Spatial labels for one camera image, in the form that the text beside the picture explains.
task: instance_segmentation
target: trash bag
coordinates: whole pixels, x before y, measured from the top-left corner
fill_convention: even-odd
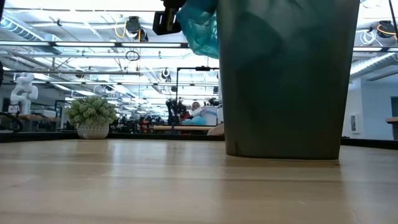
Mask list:
[[[177,13],[182,32],[197,55],[218,59],[218,0],[187,0]]]

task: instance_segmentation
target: ceiling duct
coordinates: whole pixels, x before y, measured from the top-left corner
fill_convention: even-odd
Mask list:
[[[396,64],[398,64],[397,53],[388,53],[380,57],[371,58],[369,60],[357,61],[351,65],[350,79],[352,80],[384,67]]]
[[[28,41],[43,41],[44,40],[44,38],[33,33],[29,29],[22,26],[20,23],[16,22],[16,20],[11,19],[10,17],[7,17],[7,16],[2,16],[1,22],[0,22],[0,27],[8,30],[9,32],[17,34],[18,36],[20,36],[23,39],[28,40]],[[35,49],[40,49],[40,51],[53,53],[55,55],[60,55],[62,53],[62,51],[60,51],[59,49],[56,49],[54,47],[35,47]]]

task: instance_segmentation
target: trash can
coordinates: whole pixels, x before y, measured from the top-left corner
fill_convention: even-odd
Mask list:
[[[219,0],[226,152],[337,159],[359,1]]]

